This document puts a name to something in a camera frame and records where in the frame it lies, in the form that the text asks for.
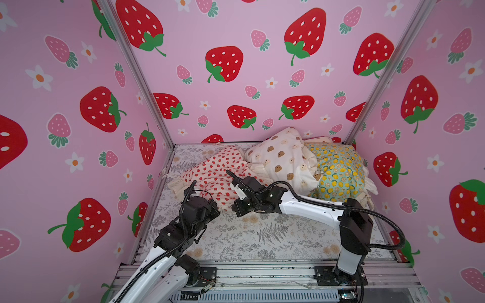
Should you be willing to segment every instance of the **pink wallpaper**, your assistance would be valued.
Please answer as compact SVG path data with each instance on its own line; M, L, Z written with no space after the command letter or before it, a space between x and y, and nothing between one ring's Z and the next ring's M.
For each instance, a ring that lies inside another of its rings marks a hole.
M483 16L483 1L437 3L357 138L435 303L485 302Z
M26 4L0 3L0 301L100 302L168 149L96 3Z
M175 143L345 138L419 2L112 1Z

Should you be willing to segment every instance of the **pillow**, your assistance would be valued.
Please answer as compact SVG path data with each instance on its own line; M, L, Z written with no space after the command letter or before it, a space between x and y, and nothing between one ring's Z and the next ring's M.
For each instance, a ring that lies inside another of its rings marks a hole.
M298 194L307 195L318 185L313 176L317 170L317 159L302 144L300 134L293 127L248 149L244 159L263 163L271 179L289 182Z

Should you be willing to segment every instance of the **white flower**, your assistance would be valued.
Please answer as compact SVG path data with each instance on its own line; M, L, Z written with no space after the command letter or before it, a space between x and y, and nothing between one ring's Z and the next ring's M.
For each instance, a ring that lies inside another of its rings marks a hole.
M369 129L369 137L372 138L372 139L374 139L374 136L375 136L375 130L374 130L374 128Z
M428 43L428 46L426 47L426 50L429 50L430 48L436 48L438 46L438 41L441 39L443 36L442 33L438 33L438 30L435 31L435 33L426 40Z
M388 203L387 203L387 202L384 202L384 203L382 204L382 210L383 210L383 211L385 211L385 212L386 212L386 214L388 214L388 213L389 213L389 205L388 205Z
M67 294L62 297L61 303L71 303L72 300L79 298L78 290L80 286L80 283L76 286L69 285L69 287L67 288Z
M327 66L322 67L322 74L320 76L327 76L330 77L330 73L334 70L332 65L329 63Z
M136 101L138 102L138 104L143 105L143 95L142 95L142 93L141 93L141 92L138 92L138 93L136 94Z
M439 300L440 300L440 302L443 302L443 303L454 303L453 298L452 298L452 294L450 294L449 292L444 292L440 288L438 288L438 291L439 291Z
M330 120L330 117L329 117L328 115L325 115L325 116L323 116L323 117L320 117L320 122L325 122L325 123L327 123L327 122L328 122L328 120Z
M404 4L400 3L401 0L395 0L394 2L388 2L388 10L384 14L384 17L391 15L391 17L396 17L398 10L402 9Z
M460 6L464 4L466 8L469 8L472 3L473 3L473 0L461 0Z
M127 168L126 173L123 174L123 177L125 177L125 180L126 180L125 183L128 183L128 181L133 181L133 179L131 178L132 176L133 176L133 172L130 172L129 169Z
M209 101L200 101L200 107L207 110L210 107Z
M116 255L116 259L118 259L120 257L120 255L123 253L123 246L125 246L124 243L118 242L116 249L113 251L113 254Z
M465 64L465 71L461 73L458 78L463 79L465 78L465 81L467 84L470 84L471 80L475 76L479 76L484 73L484 71L480 68L482 65L483 59L478 60L475 62L475 64L471 63L466 63Z
M271 79L266 80L266 84L267 84L266 88L270 88L270 87L275 88L275 85L278 84L278 81L276 81L274 77L271 77Z
M34 88L39 88L42 86L50 92L49 82L51 82L54 78L50 75L44 74L44 71L42 70L40 65L35 66L35 71L31 69L26 69L25 72L33 79L32 86Z
M439 155L428 157L428 163L428 169L434 169L435 172L439 172L439 167L445 165L445 162L439 160Z
M82 48L83 48L82 51L81 51L81 54L83 56L88 57L89 63L93 63L93 60L97 59L96 55L93 53L93 46L92 45L86 45L82 41L81 41L81 44L82 44Z
M428 237L433 238L436 243L439 243L439 239L445 238L445 236L439 232L439 226L432 227L428 225L428 230Z
M192 0L175 0L175 3L178 3L178 11L186 11L187 13L189 10L189 4Z
M76 153L72 153L71 159L67 159L65 163L71 166L71 173L76 170L83 170L82 163L84 162L84 157L78 157Z
M7 25L16 27L17 24L15 21L12 20L8 15L7 5L5 3L0 2L0 31L5 32L7 30Z

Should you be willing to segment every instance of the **floral print mat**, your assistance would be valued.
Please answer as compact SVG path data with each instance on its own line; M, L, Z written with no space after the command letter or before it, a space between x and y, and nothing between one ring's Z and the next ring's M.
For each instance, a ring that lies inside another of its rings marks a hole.
M247 150L250 145L239 145ZM225 145L177 145L170 174L181 175L201 161L225 148ZM161 228L178 216L180 201L167 184L151 223L142 257L153 247ZM386 244L376 224L372 243ZM251 213L238 218L233 212L222 212L213 220L201 241L186 254L197 260L314 260L336 259L340 252L340 232L328 225L300 216ZM387 250L373 249L367 258L394 258Z

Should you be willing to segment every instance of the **metal frame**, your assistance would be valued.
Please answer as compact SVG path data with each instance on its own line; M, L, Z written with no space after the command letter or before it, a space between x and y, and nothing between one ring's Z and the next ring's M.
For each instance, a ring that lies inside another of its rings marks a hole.
M362 125L367 120L377 101L380 99L382 93L386 89L389 80L392 78L394 71L399 65L399 61L404 57L404 55L406 55L435 4L436 0L421 0L421 3L416 8L414 15L411 17L405 32L401 36L399 43L394 49L394 53L391 55L384 72L374 85L371 94L367 98L364 109L357 118L354 127L350 130L349 134L345 138L345 144L352 144L354 139L357 137Z

